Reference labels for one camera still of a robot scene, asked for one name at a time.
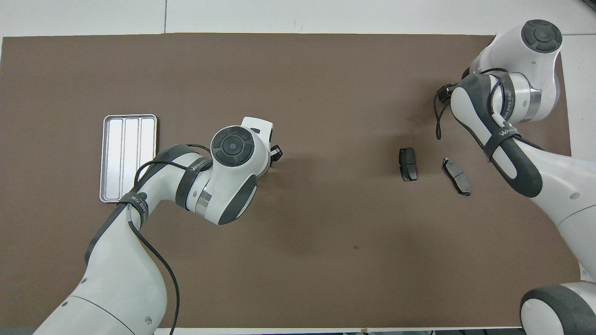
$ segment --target cable strap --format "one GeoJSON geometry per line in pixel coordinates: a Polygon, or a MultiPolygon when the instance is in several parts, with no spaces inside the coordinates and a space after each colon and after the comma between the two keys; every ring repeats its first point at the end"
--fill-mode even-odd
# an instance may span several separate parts
{"type": "Polygon", "coordinates": [[[180,179],[178,188],[176,189],[176,204],[178,206],[186,210],[189,210],[186,207],[188,193],[190,192],[190,189],[193,186],[194,181],[197,179],[198,174],[210,168],[211,165],[213,165],[212,160],[205,157],[199,157],[199,159],[197,159],[187,167],[186,171],[184,171],[182,179],[180,179]]]}
{"type": "Polygon", "coordinates": [[[491,138],[488,139],[488,142],[486,142],[486,145],[482,149],[486,157],[491,159],[493,153],[495,153],[495,150],[499,147],[499,145],[501,145],[501,143],[509,137],[515,135],[522,137],[520,133],[517,132],[517,129],[512,126],[501,127],[496,132],[492,133],[491,138]]]}
{"type": "Polygon", "coordinates": [[[134,207],[136,211],[139,212],[139,215],[141,216],[142,227],[147,218],[149,217],[149,205],[145,201],[145,198],[138,193],[128,192],[125,195],[123,195],[122,198],[120,198],[120,200],[118,200],[118,204],[120,203],[131,204],[132,207],[134,207]]]}

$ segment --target brown cardboard sheet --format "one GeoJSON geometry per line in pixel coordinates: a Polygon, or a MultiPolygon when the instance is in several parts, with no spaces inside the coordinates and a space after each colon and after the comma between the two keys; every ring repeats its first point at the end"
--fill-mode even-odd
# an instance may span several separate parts
{"type": "MultiPolygon", "coordinates": [[[[282,160],[217,227],[165,202],[142,233],[181,289],[181,327],[519,325],[528,290],[578,279],[554,224],[432,99],[490,36],[169,34],[5,38],[0,328],[35,327],[82,278],[102,121],[153,113],[159,147],[270,120],[282,160]],[[414,147],[419,180],[398,150],[414,147]],[[463,167],[456,193],[444,157],[463,167]]],[[[565,95],[525,138],[569,154],[565,95]]],[[[163,272],[173,315],[173,286],[163,272]]]]}

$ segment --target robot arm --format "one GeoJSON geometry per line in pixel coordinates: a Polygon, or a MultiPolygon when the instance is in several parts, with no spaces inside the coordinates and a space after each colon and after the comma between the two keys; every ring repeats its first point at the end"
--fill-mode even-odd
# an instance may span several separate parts
{"type": "Polygon", "coordinates": [[[512,125],[552,111],[561,42],[551,23],[528,21],[497,34],[449,88],[457,121],[509,185],[551,218],[580,263],[585,282],[541,287],[522,298],[520,318],[528,335],[596,333],[596,162],[548,153],[512,125]]]}
{"type": "Polygon", "coordinates": [[[214,161],[187,145],[167,148],[91,240],[83,279],[35,334],[153,334],[166,310],[162,276],[129,226],[140,229],[162,200],[218,224],[239,218],[281,151],[269,149],[273,124],[245,117],[211,143],[214,161]]]}

